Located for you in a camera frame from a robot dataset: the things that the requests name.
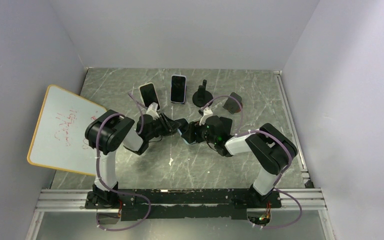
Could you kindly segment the phone with beige case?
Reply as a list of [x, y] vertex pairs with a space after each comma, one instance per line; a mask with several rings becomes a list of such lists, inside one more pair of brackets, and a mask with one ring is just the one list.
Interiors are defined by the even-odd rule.
[[157, 104], [157, 110], [161, 109], [159, 98], [155, 89], [155, 85], [152, 82], [139, 86], [139, 92], [143, 104], [148, 108], [152, 103]]

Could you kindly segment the phone with lilac case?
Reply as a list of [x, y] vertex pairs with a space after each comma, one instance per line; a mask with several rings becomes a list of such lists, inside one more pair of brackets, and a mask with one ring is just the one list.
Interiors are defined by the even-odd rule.
[[175, 104], [186, 102], [187, 78], [184, 75], [173, 74], [170, 84], [170, 101]]

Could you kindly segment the phone with light blue case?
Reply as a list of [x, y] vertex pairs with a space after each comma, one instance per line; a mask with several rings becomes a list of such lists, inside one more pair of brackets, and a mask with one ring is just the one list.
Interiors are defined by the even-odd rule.
[[193, 145], [197, 143], [196, 131], [186, 131], [182, 136], [190, 142], [190, 143], [187, 143], [187, 145]]

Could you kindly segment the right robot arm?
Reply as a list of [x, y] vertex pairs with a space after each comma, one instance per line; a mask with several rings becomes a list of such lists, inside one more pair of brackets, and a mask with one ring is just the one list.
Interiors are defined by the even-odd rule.
[[203, 124], [180, 118], [177, 123], [181, 137], [189, 145], [206, 143], [222, 157], [254, 155], [261, 165], [249, 190], [250, 202], [255, 207], [268, 202], [269, 194], [298, 154], [296, 146], [270, 123], [235, 135], [231, 134], [233, 121], [226, 117], [210, 116]]

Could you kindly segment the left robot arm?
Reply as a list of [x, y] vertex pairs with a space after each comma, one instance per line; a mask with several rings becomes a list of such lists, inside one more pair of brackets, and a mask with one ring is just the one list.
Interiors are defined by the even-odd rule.
[[108, 110], [85, 130], [89, 147], [96, 151], [96, 176], [88, 192], [87, 208], [112, 208], [120, 205], [116, 178], [116, 151], [120, 146], [141, 155], [152, 139], [171, 136], [182, 124], [163, 113], [141, 114], [138, 122], [114, 110]]

